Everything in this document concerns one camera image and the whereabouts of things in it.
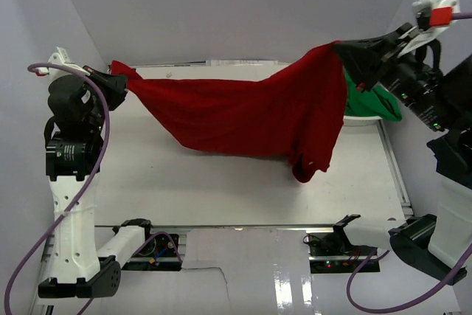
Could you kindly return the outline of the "red t shirt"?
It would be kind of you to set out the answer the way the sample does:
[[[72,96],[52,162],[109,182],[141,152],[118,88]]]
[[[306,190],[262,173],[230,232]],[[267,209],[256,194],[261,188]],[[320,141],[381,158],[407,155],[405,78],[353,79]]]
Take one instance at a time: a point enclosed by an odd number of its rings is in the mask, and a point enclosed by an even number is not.
[[[333,44],[261,81],[126,75],[150,114],[184,147],[228,156],[283,156],[302,183],[330,166],[347,81]]]

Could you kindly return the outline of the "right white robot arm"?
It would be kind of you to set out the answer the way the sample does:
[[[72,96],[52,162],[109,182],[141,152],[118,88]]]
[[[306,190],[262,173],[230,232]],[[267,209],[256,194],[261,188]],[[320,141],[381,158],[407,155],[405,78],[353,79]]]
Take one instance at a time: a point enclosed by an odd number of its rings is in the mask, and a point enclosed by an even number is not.
[[[437,212],[390,229],[389,248],[418,271],[454,285],[471,267],[471,58],[443,74],[437,39],[408,48],[420,35],[405,23],[381,37],[338,42],[333,50],[360,91],[382,86],[442,134],[427,144],[444,188]]]

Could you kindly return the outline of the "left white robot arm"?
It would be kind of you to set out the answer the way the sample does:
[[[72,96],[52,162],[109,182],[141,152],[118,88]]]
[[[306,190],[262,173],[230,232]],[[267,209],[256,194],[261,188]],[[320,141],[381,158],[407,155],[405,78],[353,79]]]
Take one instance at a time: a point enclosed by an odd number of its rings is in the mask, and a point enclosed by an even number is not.
[[[115,295],[122,267],[147,243],[151,222],[138,218],[113,228],[100,249],[95,244],[95,207],[100,164],[110,139],[110,113],[123,103],[127,79],[47,63],[31,67],[49,75],[52,117],[44,129],[46,176],[55,224],[49,276],[38,286],[43,299],[104,298]]]

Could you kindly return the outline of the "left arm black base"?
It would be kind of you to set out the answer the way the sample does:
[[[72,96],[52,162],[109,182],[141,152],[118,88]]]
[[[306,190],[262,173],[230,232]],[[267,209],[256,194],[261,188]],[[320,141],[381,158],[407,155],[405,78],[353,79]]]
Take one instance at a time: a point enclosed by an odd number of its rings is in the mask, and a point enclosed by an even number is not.
[[[177,257],[179,235],[170,234],[173,242],[166,235],[157,235],[143,250],[128,261],[125,271],[180,271],[181,261]]]

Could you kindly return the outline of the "green t shirt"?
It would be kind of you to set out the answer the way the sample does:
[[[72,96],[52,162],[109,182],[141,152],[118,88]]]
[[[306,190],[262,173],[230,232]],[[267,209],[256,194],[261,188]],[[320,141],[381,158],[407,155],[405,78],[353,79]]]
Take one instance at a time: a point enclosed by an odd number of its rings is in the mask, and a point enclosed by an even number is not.
[[[360,92],[349,73],[344,71],[347,81],[347,104],[344,114],[351,117],[380,117],[384,120],[400,122],[403,119],[398,101],[394,95],[375,87],[371,91]]]

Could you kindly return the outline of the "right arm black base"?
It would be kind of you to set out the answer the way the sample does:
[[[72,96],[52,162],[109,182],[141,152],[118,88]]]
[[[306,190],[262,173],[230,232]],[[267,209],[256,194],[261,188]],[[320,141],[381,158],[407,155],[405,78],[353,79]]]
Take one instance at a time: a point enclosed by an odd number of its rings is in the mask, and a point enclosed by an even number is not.
[[[350,274],[368,256],[368,246],[342,244],[333,232],[311,232],[302,242],[308,246],[311,274]]]

